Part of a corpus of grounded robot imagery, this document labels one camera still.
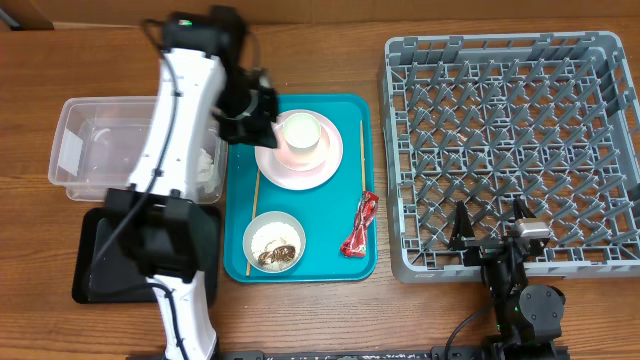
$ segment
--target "teal tray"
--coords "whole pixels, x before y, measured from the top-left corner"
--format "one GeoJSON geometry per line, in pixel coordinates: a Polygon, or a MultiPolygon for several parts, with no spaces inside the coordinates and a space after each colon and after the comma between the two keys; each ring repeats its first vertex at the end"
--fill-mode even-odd
{"type": "Polygon", "coordinates": [[[331,120],[344,143],[342,162],[329,181],[305,191],[282,189],[261,176],[256,215],[275,210],[291,214],[304,228],[307,245],[300,261],[290,270],[268,274],[252,268],[250,276],[246,276],[247,258],[242,250],[242,237],[251,222],[258,165],[252,146],[230,146],[224,267],[229,276],[243,283],[365,279],[371,275],[378,261],[376,221],[368,229],[367,255],[364,258],[345,258],[340,253],[340,245],[352,231],[353,218],[362,195],[361,120],[366,185],[367,190],[375,190],[369,107],[362,98],[350,94],[282,95],[279,100],[281,112],[305,109],[331,120]]]}

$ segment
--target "red wrapper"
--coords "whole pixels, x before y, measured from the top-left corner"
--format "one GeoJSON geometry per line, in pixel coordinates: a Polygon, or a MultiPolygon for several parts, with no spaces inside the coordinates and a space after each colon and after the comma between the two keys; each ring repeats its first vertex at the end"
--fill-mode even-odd
{"type": "Polygon", "coordinates": [[[358,212],[353,221],[353,232],[340,246],[340,252],[346,257],[364,257],[367,254],[367,228],[376,216],[378,196],[364,191],[358,203],[358,212]]]}

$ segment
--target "clear plastic bin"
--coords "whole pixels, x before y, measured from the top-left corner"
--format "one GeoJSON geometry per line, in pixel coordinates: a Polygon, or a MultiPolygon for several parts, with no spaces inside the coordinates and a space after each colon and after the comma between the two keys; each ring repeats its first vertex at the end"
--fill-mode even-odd
{"type": "MultiPolygon", "coordinates": [[[[69,99],[58,121],[49,181],[67,188],[77,201],[103,201],[107,188],[125,188],[142,148],[155,107],[155,96],[69,99]]],[[[222,194],[227,143],[211,127],[198,166],[199,202],[216,202],[222,194]]]]}

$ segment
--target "dish rack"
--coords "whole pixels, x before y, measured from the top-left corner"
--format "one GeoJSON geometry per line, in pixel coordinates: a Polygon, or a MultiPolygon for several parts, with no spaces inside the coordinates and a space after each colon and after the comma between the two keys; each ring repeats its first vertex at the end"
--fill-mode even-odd
{"type": "Polygon", "coordinates": [[[455,202],[485,238],[518,197],[552,230],[529,275],[640,275],[640,108],[615,34],[392,38],[381,78],[396,278],[479,281],[447,247],[455,202]]]}

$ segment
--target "wooden chopstick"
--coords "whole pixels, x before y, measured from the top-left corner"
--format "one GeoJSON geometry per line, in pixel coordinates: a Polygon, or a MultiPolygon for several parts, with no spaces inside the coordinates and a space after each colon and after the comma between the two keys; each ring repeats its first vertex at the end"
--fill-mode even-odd
{"type": "Polygon", "coordinates": [[[364,172],[364,131],[362,129],[362,121],[360,121],[360,158],[362,160],[362,191],[367,191],[367,183],[364,172]]]}
{"type": "MultiPolygon", "coordinates": [[[[251,220],[256,218],[256,209],[258,208],[258,192],[260,190],[260,169],[258,169],[258,175],[256,176],[256,192],[253,194],[253,213],[251,213],[251,220]]],[[[251,263],[247,259],[247,277],[251,275],[251,263]]]]}

